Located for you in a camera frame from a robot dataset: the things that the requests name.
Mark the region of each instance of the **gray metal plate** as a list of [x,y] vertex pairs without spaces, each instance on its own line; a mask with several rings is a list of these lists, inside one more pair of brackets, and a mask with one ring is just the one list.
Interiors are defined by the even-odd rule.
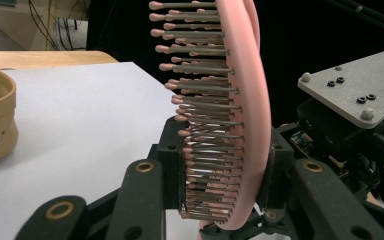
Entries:
[[[338,83],[338,77],[345,81]],[[329,81],[333,81],[335,86],[328,86]],[[305,77],[303,75],[298,80],[298,87],[356,126],[374,128],[384,119],[384,52]],[[375,95],[376,99],[357,103],[359,97],[369,94]],[[372,119],[361,117],[365,110],[372,110]]]

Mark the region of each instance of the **pink hairbrush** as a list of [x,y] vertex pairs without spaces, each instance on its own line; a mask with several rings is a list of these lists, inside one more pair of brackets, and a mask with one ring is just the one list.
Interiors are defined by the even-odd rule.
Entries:
[[179,131],[186,165],[180,214],[202,220],[201,226],[214,222],[225,230],[238,229],[254,207],[271,136],[254,3],[152,1],[149,7],[169,9],[150,14],[151,21],[167,21],[164,30],[153,29],[151,35],[174,41],[156,51],[177,55],[160,69],[184,75],[165,84],[181,92],[172,97],[179,105],[175,119],[190,123]]

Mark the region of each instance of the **hairbrush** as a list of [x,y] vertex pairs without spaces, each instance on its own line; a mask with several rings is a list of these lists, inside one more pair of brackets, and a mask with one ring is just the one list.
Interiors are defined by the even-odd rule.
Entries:
[[151,1],[151,35],[173,54],[162,71],[178,73],[165,87],[178,94],[175,119],[188,122],[183,139],[185,196],[182,218],[240,228],[258,194],[270,149],[269,95],[252,0],[161,3]]

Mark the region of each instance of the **hairbrush bristle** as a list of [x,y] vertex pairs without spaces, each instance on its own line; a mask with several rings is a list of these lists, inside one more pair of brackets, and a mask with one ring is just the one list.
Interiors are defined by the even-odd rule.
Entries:
[[[219,0],[149,4],[153,10],[168,9],[167,14],[151,13],[151,21],[170,21],[164,24],[164,30],[151,30],[151,35],[174,42],[169,46],[158,45],[155,50],[177,55],[171,58],[172,63],[160,64],[160,69],[183,74],[183,77],[170,79],[165,84],[167,89],[181,92],[171,99],[173,104],[179,106],[175,119],[189,122],[187,129],[179,131],[179,136],[184,139],[183,158],[186,166],[186,196],[181,215],[183,218],[213,221],[224,229],[239,228],[250,213],[258,181],[261,181],[259,178],[264,173],[267,142],[270,141],[267,140],[267,133],[260,134],[262,131],[255,128],[255,121],[249,118],[254,110],[250,108],[253,103],[249,103],[248,93],[250,97],[256,96],[256,105],[260,101],[268,102],[258,44],[252,27],[247,26],[250,25],[249,19],[245,18],[242,23],[247,30],[245,35],[252,37],[251,43],[243,42],[251,45],[245,46],[245,55],[242,56],[241,50],[237,49],[242,44],[240,39],[238,41],[232,34],[232,31],[239,30],[237,34],[241,35],[241,29],[229,29],[226,36],[225,27],[229,28],[229,24],[223,20],[227,19],[223,16],[227,11],[223,9],[230,3],[236,7],[238,2]],[[241,3],[237,10],[248,14],[252,9],[249,3]],[[253,57],[242,61],[250,61],[252,71],[248,71],[237,60],[238,57],[249,56],[248,52]],[[245,79],[248,78],[247,72],[253,72],[250,76],[257,79]],[[254,87],[261,87],[261,92],[252,90],[250,83],[254,81],[257,83]],[[263,131],[270,129],[270,121],[265,118],[270,118],[269,110],[256,109],[255,117],[261,118],[259,127]],[[251,131],[262,136],[254,137],[248,133],[247,139],[246,132],[250,131],[247,127],[255,128]],[[255,143],[249,144],[253,141],[260,141],[258,144],[261,147],[255,147]],[[248,196],[239,197],[247,194],[251,195],[251,200],[247,199]]]

